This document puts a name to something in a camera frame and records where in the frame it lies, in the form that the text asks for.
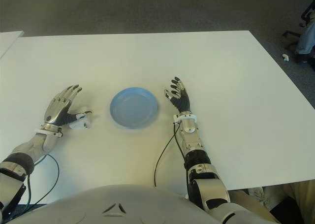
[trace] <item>robot finger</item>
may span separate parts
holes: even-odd
[[[76,88],[78,88],[79,87],[79,85],[75,85],[75,86],[71,86],[71,87],[69,87],[68,88],[68,90],[67,90],[67,92],[65,92],[65,94],[64,94],[64,99],[65,100],[67,100],[68,98],[69,98],[69,96],[73,93],[73,91],[76,89]]]
[[[168,98],[168,100],[171,100],[173,97],[173,95],[168,90],[164,90],[164,95]]]
[[[64,95],[68,92],[68,90],[71,88],[72,86],[69,86],[67,88],[65,88],[64,90],[62,90],[59,94],[57,94],[55,96],[55,99],[58,99],[58,98],[63,98]]]
[[[181,93],[175,90],[172,90],[171,93],[173,94],[174,97],[176,98],[180,98],[181,97]]]
[[[179,90],[184,90],[184,89],[185,89],[185,86],[184,86],[184,84],[182,83],[181,80],[179,80],[176,85],[177,85],[177,87],[178,87]]]
[[[77,94],[82,90],[82,88],[76,88],[72,94],[70,94],[70,96],[68,97],[68,99],[72,102],[74,100],[74,98],[77,96]]]

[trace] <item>gray carpet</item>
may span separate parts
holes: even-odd
[[[315,72],[286,63],[311,0],[0,0],[0,31],[25,36],[250,30],[315,108]]]

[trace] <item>robotic arm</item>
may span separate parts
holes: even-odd
[[[197,117],[190,110],[189,97],[182,81],[172,80],[171,93],[164,90],[165,96],[179,110],[174,122],[180,124],[181,149],[184,153],[184,167],[188,173],[189,200],[216,218],[220,223],[260,223],[267,222],[242,206],[231,203],[228,191],[220,179],[216,168],[211,164],[205,147],[198,136]]]
[[[78,85],[70,86],[57,94],[50,102],[44,117],[44,125],[35,130],[35,136],[17,146],[0,163],[0,220],[7,217],[19,203],[26,187],[23,182],[34,170],[34,163],[52,151],[62,137],[61,126],[82,119],[90,111],[69,114],[68,110],[76,95],[82,90]]]

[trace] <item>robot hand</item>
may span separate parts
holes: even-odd
[[[52,99],[45,113],[44,129],[51,130],[54,126],[59,127],[72,123],[76,120],[84,118],[87,113],[91,113],[91,111],[75,115],[68,113],[70,105],[81,90],[82,88],[79,88],[79,85],[70,86],[65,88],[61,93],[57,94]]]
[[[175,77],[175,80],[172,80],[172,83],[175,85],[171,85],[171,88],[175,90],[172,90],[171,93],[168,90],[164,90],[165,96],[179,110],[180,113],[186,111],[190,112],[189,97],[184,84],[177,77]]]

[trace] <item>black cable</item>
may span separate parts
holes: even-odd
[[[174,133],[174,137],[175,137],[176,144],[177,144],[179,150],[181,151],[181,154],[182,154],[183,159],[184,159],[184,161],[185,161],[185,156],[184,156],[183,150],[181,149],[181,147],[180,147],[180,145],[179,145],[179,143],[178,143],[178,141],[177,141],[176,133]],[[189,185],[189,181],[188,181],[188,171],[186,170],[186,187],[187,187],[187,192],[188,192],[188,185]]]
[[[37,163],[34,163],[34,166],[40,164],[45,158],[46,158],[47,155],[45,155],[41,160],[39,160]]]
[[[24,214],[25,211],[28,209],[28,207],[29,207],[29,205],[30,205],[30,202],[31,202],[31,198],[32,198],[30,177],[31,177],[31,175],[29,174],[29,175],[28,175],[28,193],[29,193],[29,199],[28,199],[28,202],[27,202],[27,204],[26,204],[26,207],[24,208],[24,210],[22,211],[21,214]]]
[[[158,160],[157,160],[157,163],[156,163],[156,167],[154,169],[154,186],[156,187],[157,186],[157,181],[156,181],[156,173],[157,173],[157,167],[158,167],[158,162],[160,161],[160,159],[162,158],[162,155],[164,154],[164,151],[165,149],[167,148],[167,146],[169,145],[169,143],[172,141],[172,139],[175,137],[175,134],[177,133],[178,129],[179,129],[180,126],[178,126],[177,130],[175,131],[175,124],[174,124],[174,134],[173,136],[169,139],[169,141],[167,142],[166,146],[164,147],[161,155],[159,156]]]
[[[28,209],[26,209],[25,212],[28,212],[29,210],[31,210],[36,204],[38,204],[43,198],[45,198],[45,197],[53,190],[53,188],[56,186],[56,184],[57,184],[57,182],[58,182],[59,174],[60,174],[59,164],[58,164],[58,162],[56,161],[56,159],[55,159],[53,156],[51,156],[50,154],[47,154],[47,156],[50,156],[50,157],[55,161],[55,163],[56,163],[56,165],[57,165],[58,174],[57,174],[56,181],[55,181],[54,185],[52,186],[52,188],[51,188],[39,201],[37,201],[35,204],[33,204],[33,205],[32,205],[31,207],[29,207]]]
[[[44,159],[46,158],[46,155],[41,159],[39,160],[37,163],[34,164],[34,166],[38,165],[39,163],[41,163]],[[26,204],[26,207],[25,209],[22,211],[21,214],[19,215],[22,215],[26,212],[26,210],[29,208],[30,206],[30,202],[31,202],[31,198],[32,198],[32,190],[31,190],[31,181],[30,181],[30,176],[31,175],[28,175],[28,193],[29,193],[29,199],[28,199],[28,202]]]
[[[174,138],[175,138],[175,141],[176,141],[176,144],[177,144],[177,146],[178,146],[178,148],[179,148],[179,151],[181,151],[181,154],[182,154],[182,156],[183,156],[183,159],[184,159],[184,161],[185,161],[185,156],[184,156],[184,153],[183,153],[183,150],[181,149],[181,147],[179,146],[179,143],[178,143],[178,141],[177,141],[177,137],[176,137],[176,132],[175,132],[175,127],[174,127]]]
[[[40,164],[40,163],[46,158],[46,156],[47,156],[47,155],[45,155],[45,156],[44,156],[41,160],[39,160],[37,163],[34,163],[34,166],[37,166],[38,164]],[[32,206],[29,208],[30,202],[31,202],[31,198],[32,198],[32,190],[31,190],[30,177],[31,177],[31,175],[29,174],[29,175],[28,175],[28,180],[27,180],[29,198],[28,198],[28,202],[27,202],[27,204],[26,204],[26,207],[24,208],[24,210],[23,210],[21,213],[14,215],[14,216],[11,217],[9,220],[7,220],[7,221],[5,221],[5,222],[2,222],[2,224],[5,224],[5,223],[7,223],[7,222],[9,222],[9,221],[11,221],[11,220],[13,220],[13,219],[15,219],[15,218],[17,218],[17,217],[23,215],[23,214],[25,214],[28,210],[30,210],[30,209],[33,207],[33,205],[32,205]]]

